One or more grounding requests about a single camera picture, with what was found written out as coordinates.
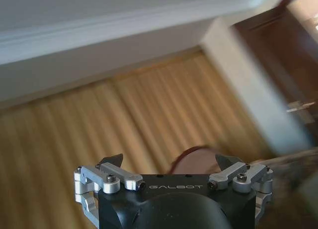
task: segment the silver metal bracket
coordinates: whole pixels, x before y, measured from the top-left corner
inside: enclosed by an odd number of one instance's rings
[[[120,183],[127,190],[137,191],[144,186],[143,177],[129,173],[110,163],[98,167],[81,166],[74,171],[75,201],[82,205],[84,215],[99,228],[98,208],[93,193],[100,189],[113,194],[120,190]]]
[[[145,185],[143,177],[140,174],[127,172],[111,163],[101,164],[100,170],[118,177],[120,179],[120,182],[125,185],[125,188],[127,190],[137,191]]]
[[[232,181],[233,190],[239,193],[256,191],[255,224],[263,216],[265,205],[272,200],[273,171],[262,164],[252,164],[249,169],[245,163],[237,162],[219,173],[209,176],[216,190],[223,190]]]
[[[250,169],[246,172],[246,178],[243,180],[238,176],[233,178],[233,189],[239,193],[249,193],[252,184],[259,181],[267,172],[266,166],[263,164],[251,165]]]
[[[209,182],[216,184],[216,190],[223,190],[228,187],[229,182],[231,182],[238,173],[244,173],[246,170],[247,167],[245,163],[236,162],[219,173],[211,174],[209,176]]]

